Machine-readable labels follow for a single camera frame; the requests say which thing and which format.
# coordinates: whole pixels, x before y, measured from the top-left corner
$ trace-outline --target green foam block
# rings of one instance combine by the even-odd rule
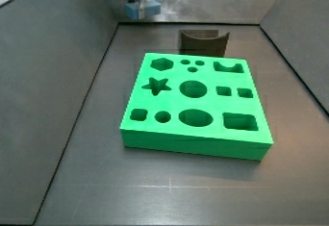
[[[263,160],[273,138],[248,61],[148,53],[120,128],[129,147]]]

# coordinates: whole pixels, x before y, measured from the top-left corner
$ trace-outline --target square hole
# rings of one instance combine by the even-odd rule
[[[231,87],[216,87],[217,94],[221,96],[232,96],[232,88]]]
[[[149,111],[145,109],[134,109],[130,114],[130,119],[134,121],[146,121]]]
[[[239,88],[239,94],[244,98],[253,98],[252,90],[248,88]]]
[[[252,114],[224,113],[223,116],[227,129],[259,131],[256,118]]]

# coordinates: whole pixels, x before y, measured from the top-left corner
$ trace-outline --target circular hole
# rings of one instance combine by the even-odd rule
[[[197,72],[197,71],[198,71],[198,69],[197,69],[196,67],[189,67],[188,70],[189,70],[190,72]]]
[[[189,60],[182,60],[181,63],[182,64],[190,64],[190,61]]]
[[[197,61],[196,64],[197,65],[205,65],[205,62],[204,61]]]
[[[214,121],[209,113],[194,109],[182,111],[180,119],[182,123],[193,127],[206,127]]]
[[[181,93],[190,98],[200,98],[206,95],[208,87],[198,81],[186,81],[181,84]]]
[[[172,115],[168,112],[158,112],[156,115],[156,120],[161,123],[169,122],[172,119]]]

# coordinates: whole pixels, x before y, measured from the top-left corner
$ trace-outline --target gray tabletop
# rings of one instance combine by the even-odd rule
[[[263,162],[125,148],[120,123],[146,52],[180,29],[232,32],[276,144]],[[329,122],[259,27],[121,25],[37,225],[329,224]]]

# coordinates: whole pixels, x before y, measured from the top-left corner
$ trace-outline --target star-shaped hole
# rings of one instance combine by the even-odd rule
[[[169,91],[172,88],[166,85],[169,79],[157,80],[156,78],[149,78],[149,84],[142,86],[144,89],[150,89],[152,94],[157,96],[162,90]]]

